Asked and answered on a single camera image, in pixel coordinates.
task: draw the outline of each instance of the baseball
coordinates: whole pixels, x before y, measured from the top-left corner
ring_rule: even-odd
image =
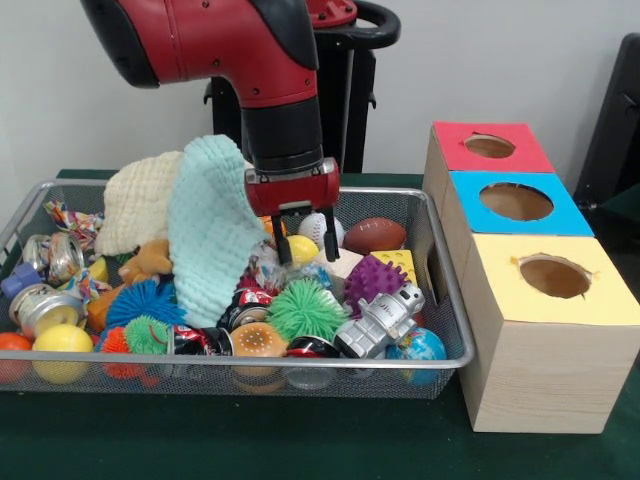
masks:
[[[337,218],[334,218],[336,224],[336,238],[338,246],[342,246],[344,241],[344,228]],[[327,222],[321,213],[312,213],[305,218],[300,224],[298,235],[304,235],[310,238],[320,250],[324,248],[324,234],[327,231]]]

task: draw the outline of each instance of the purple spiky ball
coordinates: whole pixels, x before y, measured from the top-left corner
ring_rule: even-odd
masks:
[[[345,301],[353,310],[352,316],[360,315],[358,300],[364,298],[371,303],[378,293],[394,293],[407,281],[407,274],[400,267],[382,263],[367,255],[353,269],[345,281]]]

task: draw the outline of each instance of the red lid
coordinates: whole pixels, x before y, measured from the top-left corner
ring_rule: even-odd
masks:
[[[307,0],[313,28],[338,27],[356,20],[358,8],[352,0]]]
[[[553,173],[526,124],[434,123],[449,170]]]

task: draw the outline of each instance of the yellow ball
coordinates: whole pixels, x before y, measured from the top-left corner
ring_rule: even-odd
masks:
[[[60,324],[48,328],[36,338],[33,350],[38,352],[93,351],[91,337],[75,325]],[[57,385],[73,383],[84,376],[89,369],[85,362],[34,361],[33,368],[43,380]]]
[[[289,240],[289,247],[291,247],[291,256],[293,257],[293,265],[295,267],[301,267],[306,265],[313,257],[315,257],[320,251],[313,240],[303,235],[291,235],[287,237]]]

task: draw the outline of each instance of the yellow sponge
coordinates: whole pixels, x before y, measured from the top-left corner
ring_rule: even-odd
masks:
[[[414,285],[418,285],[416,279],[416,267],[413,265],[413,255],[411,250],[387,250],[383,252],[371,252],[382,263],[393,263],[394,266],[400,267],[403,273],[407,274],[407,279]]]

